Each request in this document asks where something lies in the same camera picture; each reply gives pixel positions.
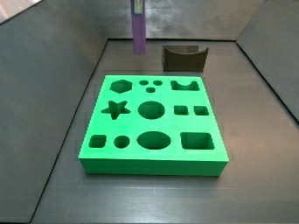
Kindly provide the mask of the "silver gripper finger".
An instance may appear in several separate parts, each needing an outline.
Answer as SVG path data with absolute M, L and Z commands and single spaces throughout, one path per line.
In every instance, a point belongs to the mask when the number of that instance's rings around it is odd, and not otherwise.
M 135 0 L 135 14 L 143 14 L 144 12 L 144 0 Z

